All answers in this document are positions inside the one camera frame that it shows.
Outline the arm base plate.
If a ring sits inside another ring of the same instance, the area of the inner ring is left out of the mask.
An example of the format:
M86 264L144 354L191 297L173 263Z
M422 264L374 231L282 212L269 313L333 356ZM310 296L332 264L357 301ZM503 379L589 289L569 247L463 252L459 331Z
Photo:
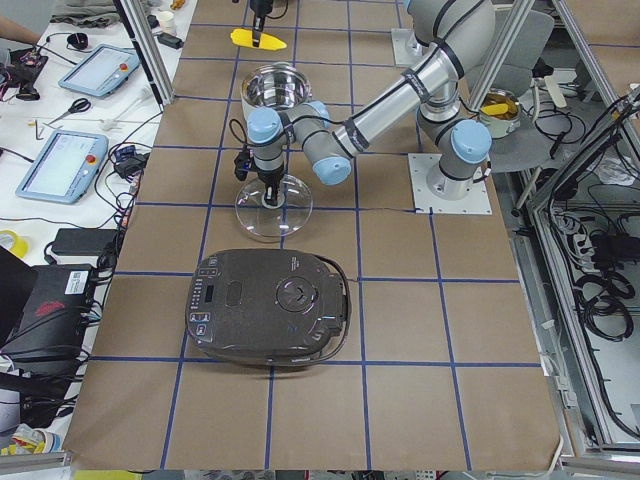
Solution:
M482 168L470 179L452 180L440 170L440 154L408 155L414 209L424 214L491 215Z
M391 43L397 67L411 67L429 52L428 46L418 42L413 29L393 28Z

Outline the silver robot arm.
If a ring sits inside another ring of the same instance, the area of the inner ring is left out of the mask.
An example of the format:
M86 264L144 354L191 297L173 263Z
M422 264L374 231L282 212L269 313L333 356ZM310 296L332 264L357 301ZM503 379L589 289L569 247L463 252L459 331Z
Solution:
M428 174L430 189L445 199L458 199L473 182L492 144L482 123L460 112L458 82L480 63L495 28L495 9L489 1L408 1L418 44L424 56L359 112L329 126L320 101L279 112L254 109L247 119L252 160L265 186L263 203L279 205L284 175L283 149L296 143L325 185L343 182L352 161L393 124L410 112L421 130L439 148L439 163Z

